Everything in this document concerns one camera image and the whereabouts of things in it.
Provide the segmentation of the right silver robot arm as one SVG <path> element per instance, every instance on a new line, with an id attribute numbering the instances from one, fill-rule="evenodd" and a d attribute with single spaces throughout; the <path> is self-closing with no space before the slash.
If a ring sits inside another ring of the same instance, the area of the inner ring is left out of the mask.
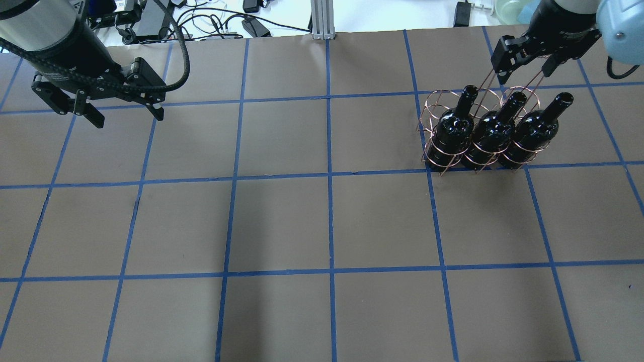
<path id="1" fill-rule="evenodd" d="M 518 68 L 544 56 L 541 73 L 548 77 L 603 39 L 607 75 L 619 80 L 642 66 L 642 37 L 642 1 L 540 1 L 522 36 L 499 38 L 491 64 L 504 85 Z"/>

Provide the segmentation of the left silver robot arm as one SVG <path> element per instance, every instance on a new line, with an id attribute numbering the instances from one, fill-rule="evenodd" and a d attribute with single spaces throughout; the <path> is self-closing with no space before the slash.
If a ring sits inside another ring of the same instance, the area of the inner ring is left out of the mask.
<path id="1" fill-rule="evenodd" d="M 159 121 L 166 93 L 115 90 L 74 80 L 72 73 L 111 84 L 148 87 L 164 85 L 141 57 L 127 67 L 112 57 L 67 1 L 2 1 L 2 40 L 32 56 L 32 91 L 56 113 L 83 116 L 97 128 L 105 117 L 91 100 L 117 98 L 144 105 Z"/>

